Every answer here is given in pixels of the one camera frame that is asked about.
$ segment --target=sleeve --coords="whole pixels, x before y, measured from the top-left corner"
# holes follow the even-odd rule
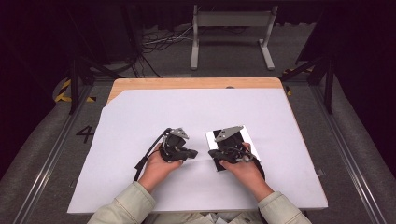
[[[274,192],[259,202],[260,212],[269,224],[311,223],[289,199],[280,192]]]
[[[88,223],[141,223],[155,201],[138,182],[134,182],[111,204],[99,208]]]

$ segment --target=floor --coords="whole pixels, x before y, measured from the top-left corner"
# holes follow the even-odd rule
[[[295,60],[314,25],[274,28],[269,43],[276,66],[274,71],[265,67],[257,43],[263,33],[258,28],[201,32],[196,71],[190,70],[189,39],[165,50],[147,53],[145,57],[163,77],[280,77],[285,69],[296,66]],[[145,62],[141,64],[135,66],[139,76],[156,76]],[[132,70],[122,75],[135,77]],[[311,87],[305,78],[306,75],[301,74],[284,85],[290,87],[288,99],[292,111],[329,201],[329,208],[308,211],[308,217],[313,223],[396,223],[396,180],[342,88],[335,80],[333,115],[329,115],[320,98],[323,84]],[[74,117],[68,115],[70,103],[58,102],[37,126],[0,182],[0,223],[86,223],[89,220],[91,215],[66,214],[92,143],[91,137],[84,143],[85,136],[77,133],[87,126],[94,132],[111,85],[110,78],[98,77],[92,87],[80,88],[82,95],[96,97],[95,102],[84,103]],[[65,133],[64,137],[59,137],[61,133]],[[35,184],[37,179],[41,180],[39,186]]]

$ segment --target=wire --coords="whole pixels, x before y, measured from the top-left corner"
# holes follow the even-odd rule
[[[172,46],[173,44],[181,42],[185,39],[192,41],[191,38],[187,37],[191,33],[191,28],[192,26],[180,34],[176,34],[176,32],[170,34],[169,32],[167,32],[163,34],[163,36],[161,36],[160,38],[156,38],[156,39],[149,38],[148,41],[142,43],[142,48],[148,49],[148,51],[144,51],[143,53],[151,53],[154,50],[165,50],[170,46]]]
[[[145,75],[145,66],[143,66],[142,60],[141,60],[141,59],[142,59],[142,58],[139,57],[139,63],[140,63],[140,66],[142,66],[142,75],[143,75],[143,77],[146,77],[146,75]]]
[[[236,147],[227,147],[227,146],[222,146],[220,148],[225,148],[225,149],[230,149],[235,151],[236,153],[238,153],[241,158],[243,158],[244,156],[248,156],[249,161],[251,161],[253,158],[255,158],[255,156],[251,153],[251,152],[246,152],[244,150],[238,149]]]
[[[146,63],[148,64],[148,66],[151,68],[152,72],[157,76],[157,77],[162,77],[160,76],[155,70],[154,68],[152,68],[151,64],[149,63],[149,61],[145,58],[145,56],[143,56],[143,54],[140,56],[143,58],[144,61],[146,61]]]
[[[154,152],[157,152],[157,151],[160,151],[160,150],[154,150],[154,151],[152,151],[152,152],[148,155],[148,158],[149,158],[152,154],[154,154]]]
[[[134,76],[136,78],[140,78],[139,73],[136,71],[136,68],[134,67],[134,65],[131,68],[132,68],[132,71],[134,72]]]
[[[238,32],[234,31],[236,29],[238,29],[238,28],[236,28],[236,27],[235,28],[221,27],[221,30],[233,33],[235,35],[240,35],[240,34],[244,33],[246,31],[247,27],[240,28],[240,29],[242,29],[242,31],[238,31]]]
[[[70,13],[69,9],[66,8],[66,11],[67,11],[67,15],[69,16],[70,20],[73,22],[73,25],[75,26],[75,28],[76,28],[76,30],[77,30],[77,33],[78,33],[79,36],[81,37],[82,41],[84,41],[85,46],[87,47],[87,50],[90,52],[91,56],[96,60],[96,57],[95,57],[95,55],[93,54],[92,49],[91,49],[90,45],[89,45],[88,42],[87,42],[87,39],[85,39],[84,35],[83,35],[82,32],[79,30],[79,28],[78,28],[78,26],[77,26],[77,24],[76,24],[76,22],[75,22],[75,20],[74,20],[74,18],[73,18],[73,16],[72,16],[72,14]]]
[[[118,74],[118,73],[121,73],[121,72],[124,72],[124,71],[128,70],[130,67],[133,66],[134,63],[135,63],[135,61],[133,63],[128,63],[128,64],[124,65],[123,67],[119,67],[119,68],[116,68],[116,69],[110,70],[110,71],[115,72],[115,73]],[[105,74],[103,72],[98,72],[98,71],[92,71],[92,72],[95,75],[107,75],[107,74]]]
[[[150,151],[157,145],[158,141],[160,141],[160,139],[171,132],[171,128],[167,128],[165,129],[165,131],[163,131],[163,133],[158,136],[158,138],[154,141],[154,143],[151,145],[151,147],[148,149],[148,152],[146,153],[146,155],[142,158],[142,160],[140,160],[140,162],[137,163],[137,165],[134,167],[136,169],[136,174],[134,175],[134,181],[137,181],[137,179],[140,176],[140,173],[143,170],[143,167],[145,166],[147,160],[149,159],[149,156],[151,156],[149,153]]]

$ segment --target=metal stand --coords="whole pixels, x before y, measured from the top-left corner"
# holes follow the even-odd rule
[[[260,48],[268,70],[274,70],[275,66],[268,50],[268,41],[274,26],[277,7],[271,11],[199,11],[198,6],[194,6],[192,29],[193,41],[191,52],[191,70],[198,69],[199,26],[265,26],[265,38],[260,39]]]
[[[114,79],[122,78],[119,74],[107,69],[106,67],[98,64],[88,58],[78,57],[70,63],[70,79],[71,79],[71,98],[72,107],[69,114],[73,114],[78,107],[79,101],[79,91],[78,91],[78,81],[79,78],[82,80],[83,85],[93,85],[94,77],[90,71],[90,67],[94,67],[98,71],[113,77]]]
[[[326,85],[324,91],[324,104],[329,114],[332,114],[332,82],[334,79],[334,64],[330,57],[320,57],[313,61],[305,63],[286,75],[280,77],[280,81],[284,82],[292,77],[302,73],[305,69],[315,66],[307,81],[309,85],[317,86],[326,75]]]

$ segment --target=black device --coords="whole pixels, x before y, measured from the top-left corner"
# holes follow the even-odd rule
[[[187,134],[183,131],[182,128],[178,129],[171,129],[167,128],[163,133],[154,141],[151,147],[148,149],[146,155],[140,160],[140,162],[136,165],[135,169],[137,170],[136,175],[134,176],[134,181],[136,181],[143,167],[146,164],[146,161],[151,156],[150,151],[155,147],[155,145],[160,141],[163,137],[163,143],[161,144],[159,150],[161,156],[163,157],[164,161],[172,162],[172,161],[185,161],[186,159],[194,159],[198,152],[193,149],[188,149],[183,147],[186,144],[184,139],[189,139]]]
[[[246,148],[241,131],[243,126],[235,126],[213,133],[217,136],[215,142],[218,149],[209,150],[209,155],[216,161],[227,161],[236,164],[239,161],[251,161],[255,156],[250,152],[250,148]]]
[[[163,136],[163,144],[160,146],[161,156],[164,161],[185,161],[186,159],[194,159],[198,152],[183,147],[186,144],[184,139],[189,139],[183,129],[172,129]]]

